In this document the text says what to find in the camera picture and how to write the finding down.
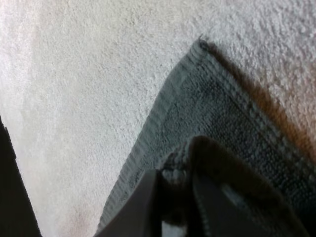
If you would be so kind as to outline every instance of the white carpet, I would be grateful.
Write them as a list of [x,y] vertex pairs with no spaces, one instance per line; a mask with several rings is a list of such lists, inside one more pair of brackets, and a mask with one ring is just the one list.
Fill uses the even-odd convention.
[[159,88],[201,34],[316,160],[314,0],[0,2],[0,115],[44,237],[95,233]]

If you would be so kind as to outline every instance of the carpet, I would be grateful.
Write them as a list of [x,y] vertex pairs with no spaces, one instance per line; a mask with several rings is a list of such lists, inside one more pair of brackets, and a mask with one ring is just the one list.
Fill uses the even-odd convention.
[[316,160],[312,0],[0,3],[0,114],[40,231],[92,236],[166,76],[201,34]]

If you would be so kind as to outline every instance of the gray towel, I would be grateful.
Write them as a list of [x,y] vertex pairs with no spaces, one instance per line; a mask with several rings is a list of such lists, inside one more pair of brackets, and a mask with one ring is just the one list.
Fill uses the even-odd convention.
[[210,137],[262,175],[316,236],[316,168],[275,128],[197,40],[166,79],[108,197],[103,229],[147,169],[195,135]]

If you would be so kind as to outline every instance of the cloth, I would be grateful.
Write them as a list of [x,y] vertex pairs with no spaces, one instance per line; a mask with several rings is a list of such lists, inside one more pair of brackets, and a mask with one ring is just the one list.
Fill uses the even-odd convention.
[[96,232],[166,77],[201,34],[316,162],[316,1],[1,0],[0,115],[45,237]]
[[98,231],[122,207],[145,170],[158,167],[175,146],[195,135],[215,139],[265,177],[310,235],[316,234],[315,166],[258,109],[200,39],[159,92],[105,203]]

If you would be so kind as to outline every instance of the dark gray fabric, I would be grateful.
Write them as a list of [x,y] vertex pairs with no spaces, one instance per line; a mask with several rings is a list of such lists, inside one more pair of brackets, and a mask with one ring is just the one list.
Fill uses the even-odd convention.
[[[262,232],[256,227],[264,231],[260,236],[309,236],[283,196],[264,177],[212,139],[204,136],[188,139],[166,157],[159,171],[165,195],[163,206],[167,207],[161,211],[165,222],[185,224],[186,213],[191,208],[188,205],[189,193],[194,190],[203,229],[207,232],[205,236],[259,236]],[[193,177],[203,175],[211,182],[200,184],[201,188],[197,189]],[[216,189],[209,191],[211,195],[205,192],[214,184],[225,195],[216,195]],[[230,200],[229,205],[236,208],[232,212],[220,204],[227,199]]]
[[105,203],[98,231],[122,207],[145,170],[195,135],[218,141],[264,176],[316,236],[315,166],[259,111],[202,40],[166,79]]

